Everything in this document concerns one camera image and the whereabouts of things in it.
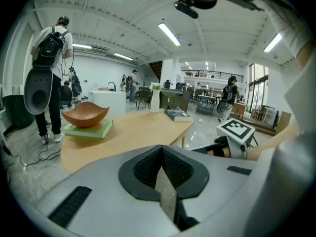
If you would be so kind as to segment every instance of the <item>white counter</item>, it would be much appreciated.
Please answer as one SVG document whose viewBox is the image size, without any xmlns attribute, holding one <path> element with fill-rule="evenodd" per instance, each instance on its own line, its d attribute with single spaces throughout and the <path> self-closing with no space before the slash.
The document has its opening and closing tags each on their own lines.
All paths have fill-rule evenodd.
<svg viewBox="0 0 316 237">
<path fill-rule="evenodd" d="M 110 106 L 107 114 L 109 116 L 116 117 L 126 113 L 126 94 L 124 92 L 91 90 L 88 99 L 102 108 Z"/>
</svg>

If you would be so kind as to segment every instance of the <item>white vase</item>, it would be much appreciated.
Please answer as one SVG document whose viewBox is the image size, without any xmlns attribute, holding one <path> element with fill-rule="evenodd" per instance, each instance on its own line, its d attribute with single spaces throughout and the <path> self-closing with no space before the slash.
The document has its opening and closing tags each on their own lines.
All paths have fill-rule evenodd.
<svg viewBox="0 0 316 237">
<path fill-rule="evenodd" d="M 153 89 L 152 101 L 150 103 L 150 111 L 152 113 L 159 112 L 159 104 L 160 104 L 159 93 L 160 93 L 160 89 Z"/>
</svg>

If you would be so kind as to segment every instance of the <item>green book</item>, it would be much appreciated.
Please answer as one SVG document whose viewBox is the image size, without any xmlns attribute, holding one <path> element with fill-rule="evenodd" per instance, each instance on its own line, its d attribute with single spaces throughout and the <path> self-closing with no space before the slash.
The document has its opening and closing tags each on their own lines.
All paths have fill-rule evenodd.
<svg viewBox="0 0 316 237">
<path fill-rule="evenodd" d="M 63 131 L 66 135 L 104 139 L 113 125 L 113 119 L 104 119 L 97 125 L 88 128 L 78 128 L 75 125 L 67 124 Z"/>
</svg>

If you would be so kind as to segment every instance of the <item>book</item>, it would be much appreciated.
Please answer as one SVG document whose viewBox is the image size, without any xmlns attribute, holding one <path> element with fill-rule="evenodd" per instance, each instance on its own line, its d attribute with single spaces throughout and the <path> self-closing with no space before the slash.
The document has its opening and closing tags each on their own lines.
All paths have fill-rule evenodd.
<svg viewBox="0 0 316 237">
<path fill-rule="evenodd" d="M 192 116 L 182 111 L 179 107 L 176 109 L 164 109 L 164 113 L 173 121 L 193 121 Z"/>
<path fill-rule="evenodd" d="M 88 128 L 78 128 L 75 125 L 67 124 L 63 131 L 66 135 L 104 139 L 113 125 L 113 119 L 104 119 L 97 125 Z"/>
</svg>

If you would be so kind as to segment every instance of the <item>ceiling light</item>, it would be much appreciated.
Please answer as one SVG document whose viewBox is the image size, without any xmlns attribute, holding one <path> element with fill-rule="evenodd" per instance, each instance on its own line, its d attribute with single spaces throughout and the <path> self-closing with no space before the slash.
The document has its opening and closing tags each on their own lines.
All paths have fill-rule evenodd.
<svg viewBox="0 0 316 237">
<path fill-rule="evenodd" d="M 73 44 L 73 47 L 88 48 L 88 49 L 92 48 L 92 46 L 90 45 L 80 45 L 80 44 Z"/>
<path fill-rule="evenodd" d="M 177 37 L 175 37 L 175 35 L 170 31 L 170 29 L 166 26 L 165 23 L 161 23 L 158 25 L 160 29 L 163 30 L 163 32 L 172 40 L 172 42 L 176 45 L 176 46 L 180 46 L 181 43 L 178 41 Z"/>
<path fill-rule="evenodd" d="M 125 56 L 125 55 L 121 55 L 121 54 L 119 54 L 119 53 L 115 53 L 114 55 L 115 55 L 115 56 L 118 56 L 118 57 L 120 57 L 120 58 L 129 60 L 129 61 L 132 61 L 132 60 L 133 60 L 132 58 L 129 58 L 129 57 Z"/>
<path fill-rule="evenodd" d="M 263 50 L 265 53 L 269 53 L 272 48 L 275 47 L 276 44 L 278 44 L 278 42 L 282 39 L 281 34 L 277 34 L 273 40 L 269 43 L 269 45 L 267 45 L 267 47 Z"/>
</svg>

